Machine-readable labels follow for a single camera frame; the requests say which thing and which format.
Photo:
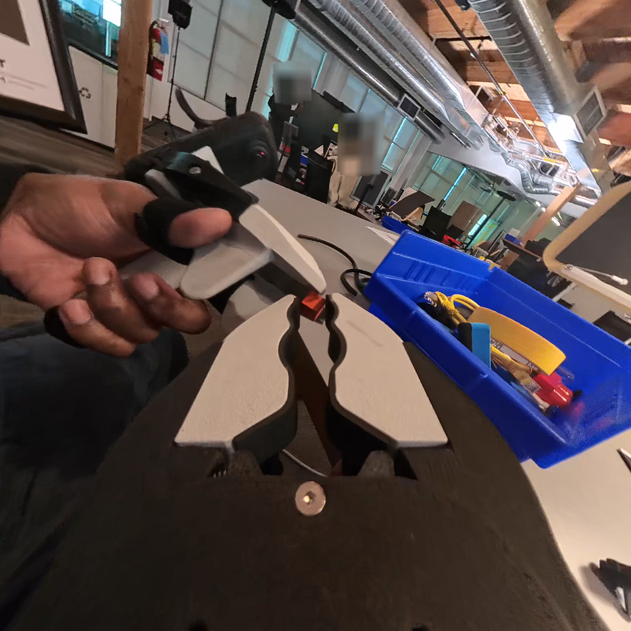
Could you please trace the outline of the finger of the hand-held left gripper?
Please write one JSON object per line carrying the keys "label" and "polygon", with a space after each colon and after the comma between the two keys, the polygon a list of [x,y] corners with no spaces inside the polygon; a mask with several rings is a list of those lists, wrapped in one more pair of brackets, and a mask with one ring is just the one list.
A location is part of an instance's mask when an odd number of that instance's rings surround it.
{"label": "finger of the hand-held left gripper", "polygon": [[281,259],[306,285],[320,295],[326,293],[326,280],[311,253],[259,204],[251,204],[238,222],[261,244]]}
{"label": "finger of the hand-held left gripper", "polygon": [[271,249],[252,235],[228,235],[196,248],[180,281],[187,298],[212,298],[272,262]]}

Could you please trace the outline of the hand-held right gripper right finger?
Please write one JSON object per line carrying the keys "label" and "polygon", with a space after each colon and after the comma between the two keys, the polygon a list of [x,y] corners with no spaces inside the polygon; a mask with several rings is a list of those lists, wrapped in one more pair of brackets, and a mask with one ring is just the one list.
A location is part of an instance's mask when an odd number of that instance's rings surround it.
{"label": "hand-held right gripper right finger", "polygon": [[336,412],[389,450],[446,445],[403,340],[340,293],[327,296],[330,400]]}

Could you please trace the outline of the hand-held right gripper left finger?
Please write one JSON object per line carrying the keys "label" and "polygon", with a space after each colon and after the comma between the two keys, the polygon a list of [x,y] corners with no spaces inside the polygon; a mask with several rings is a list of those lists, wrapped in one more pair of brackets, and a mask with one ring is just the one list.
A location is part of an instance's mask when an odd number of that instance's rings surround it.
{"label": "hand-held right gripper left finger", "polygon": [[226,453],[280,453],[297,428],[291,366],[300,300],[287,295],[225,337],[175,443]]}

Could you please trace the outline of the person's left forearm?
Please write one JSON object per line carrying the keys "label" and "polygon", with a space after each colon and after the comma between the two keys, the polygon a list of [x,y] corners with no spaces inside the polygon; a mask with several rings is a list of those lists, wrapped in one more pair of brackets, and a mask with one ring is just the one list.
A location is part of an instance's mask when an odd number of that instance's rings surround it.
{"label": "person's left forearm", "polygon": [[31,173],[51,175],[56,171],[30,163],[1,161],[1,220],[6,216],[9,201],[18,183]]}

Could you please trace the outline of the black office chair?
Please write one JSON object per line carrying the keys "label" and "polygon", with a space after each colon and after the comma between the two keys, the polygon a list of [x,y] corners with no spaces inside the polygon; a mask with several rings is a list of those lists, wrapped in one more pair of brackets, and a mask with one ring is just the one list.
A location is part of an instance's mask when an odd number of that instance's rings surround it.
{"label": "black office chair", "polygon": [[310,149],[307,155],[304,194],[316,201],[327,204],[334,166],[334,161],[324,158],[315,150]]}

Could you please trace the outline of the black pole stand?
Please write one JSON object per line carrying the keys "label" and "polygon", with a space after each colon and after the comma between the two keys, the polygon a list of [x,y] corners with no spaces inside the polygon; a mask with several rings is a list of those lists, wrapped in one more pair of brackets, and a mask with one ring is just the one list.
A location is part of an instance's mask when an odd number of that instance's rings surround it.
{"label": "black pole stand", "polygon": [[259,49],[254,77],[250,86],[248,100],[245,107],[246,112],[251,111],[252,105],[254,103],[254,98],[259,86],[259,78],[261,75],[261,70],[263,68],[264,58],[266,55],[274,19],[276,18],[276,16],[280,15],[287,20],[295,20],[301,1],[263,1],[263,3],[269,8],[269,13],[266,28],[264,31],[263,41]]}

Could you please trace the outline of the small blue tool in bin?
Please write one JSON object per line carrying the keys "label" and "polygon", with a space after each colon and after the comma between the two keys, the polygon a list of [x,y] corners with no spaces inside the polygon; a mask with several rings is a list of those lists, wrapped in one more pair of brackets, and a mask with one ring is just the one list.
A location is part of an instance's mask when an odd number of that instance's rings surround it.
{"label": "small blue tool in bin", "polygon": [[456,328],[458,340],[486,367],[492,368],[492,337],[490,326],[483,322],[460,322]]}

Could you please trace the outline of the red fire extinguisher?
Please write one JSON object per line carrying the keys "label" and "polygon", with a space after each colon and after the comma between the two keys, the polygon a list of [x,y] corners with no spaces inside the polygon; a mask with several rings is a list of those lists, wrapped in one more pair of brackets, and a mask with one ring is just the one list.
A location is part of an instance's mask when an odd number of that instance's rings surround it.
{"label": "red fire extinguisher", "polygon": [[163,81],[165,59],[170,54],[169,20],[153,20],[148,30],[148,56],[146,74],[158,82]]}

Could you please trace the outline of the large blue storage bin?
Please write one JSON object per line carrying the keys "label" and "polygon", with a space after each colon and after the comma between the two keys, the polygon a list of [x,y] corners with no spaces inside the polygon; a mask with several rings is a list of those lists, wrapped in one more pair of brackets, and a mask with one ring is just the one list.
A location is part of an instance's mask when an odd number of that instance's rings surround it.
{"label": "large blue storage bin", "polygon": [[[527,402],[418,306],[461,294],[554,343],[582,394],[549,416]],[[406,231],[366,288],[370,312],[414,343],[500,431],[520,461],[549,468],[630,430],[630,347],[500,269]]]}

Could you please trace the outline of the black tripod stand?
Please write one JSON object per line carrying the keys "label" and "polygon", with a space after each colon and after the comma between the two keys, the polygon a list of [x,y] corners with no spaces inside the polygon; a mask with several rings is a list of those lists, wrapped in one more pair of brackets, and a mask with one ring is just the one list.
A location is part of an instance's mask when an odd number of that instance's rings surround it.
{"label": "black tripod stand", "polygon": [[169,94],[167,98],[167,106],[163,116],[157,120],[153,120],[152,105],[149,105],[148,113],[149,122],[143,127],[143,130],[149,130],[158,124],[162,124],[164,136],[168,140],[176,140],[177,132],[172,122],[172,106],[174,101],[175,89],[175,74],[177,69],[178,51],[180,45],[180,35],[182,30],[186,30],[191,22],[192,6],[190,1],[168,1],[167,2],[167,14],[169,18],[169,40],[170,40],[170,54],[165,58],[164,77],[162,82],[158,82],[153,78],[147,76],[151,83],[147,83],[148,86],[153,88],[154,83],[165,83],[169,86]]}

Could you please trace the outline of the person's trouser leg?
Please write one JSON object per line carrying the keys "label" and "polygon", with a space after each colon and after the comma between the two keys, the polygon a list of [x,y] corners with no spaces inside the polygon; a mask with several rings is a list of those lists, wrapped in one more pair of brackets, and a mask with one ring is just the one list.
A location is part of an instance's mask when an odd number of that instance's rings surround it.
{"label": "person's trouser leg", "polygon": [[1,330],[1,577],[59,541],[111,444],[187,363],[168,329],[123,359],[41,323]]}

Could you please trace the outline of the red connector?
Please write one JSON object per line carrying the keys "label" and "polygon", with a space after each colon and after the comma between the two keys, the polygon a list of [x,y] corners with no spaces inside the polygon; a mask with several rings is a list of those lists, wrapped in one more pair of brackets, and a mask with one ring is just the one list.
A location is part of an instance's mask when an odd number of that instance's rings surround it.
{"label": "red connector", "polygon": [[573,391],[565,385],[563,378],[556,372],[550,375],[537,373],[533,376],[533,381],[538,386],[535,394],[548,406],[564,408],[572,403]]}

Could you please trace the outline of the small black screw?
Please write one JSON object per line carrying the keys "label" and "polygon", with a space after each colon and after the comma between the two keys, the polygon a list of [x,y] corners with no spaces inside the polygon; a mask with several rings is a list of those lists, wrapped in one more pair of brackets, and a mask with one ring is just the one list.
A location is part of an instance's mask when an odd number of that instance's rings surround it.
{"label": "small black screw", "polygon": [[630,619],[630,565],[605,558],[597,564],[590,564],[589,568],[612,595],[625,618]]}

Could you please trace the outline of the silver ventilation duct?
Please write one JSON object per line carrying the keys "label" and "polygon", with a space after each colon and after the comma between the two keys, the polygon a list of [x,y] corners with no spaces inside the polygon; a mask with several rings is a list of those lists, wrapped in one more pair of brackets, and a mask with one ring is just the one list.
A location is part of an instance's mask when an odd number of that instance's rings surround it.
{"label": "silver ventilation duct", "polygon": [[443,98],[349,2],[302,1],[296,21],[330,48],[337,45],[356,65],[374,66],[375,70],[365,72],[375,79],[382,98],[392,105],[399,105],[404,97],[414,101],[420,110],[413,121],[432,143],[445,140]]}
{"label": "silver ventilation duct", "polygon": [[573,115],[594,87],[579,83],[544,1],[470,1],[579,182],[597,196],[613,173],[597,130],[583,139]]}

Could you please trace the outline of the dark board with wooden frame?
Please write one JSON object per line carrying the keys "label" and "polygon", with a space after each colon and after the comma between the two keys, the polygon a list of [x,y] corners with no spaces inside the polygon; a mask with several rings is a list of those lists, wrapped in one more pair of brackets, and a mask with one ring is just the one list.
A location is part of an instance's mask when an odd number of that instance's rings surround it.
{"label": "dark board with wooden frame", "polygon": [[595,321],[604,312],[630,316],[630,182],[613,187],[543,253],[550,272],[568,280],[574,312]]}

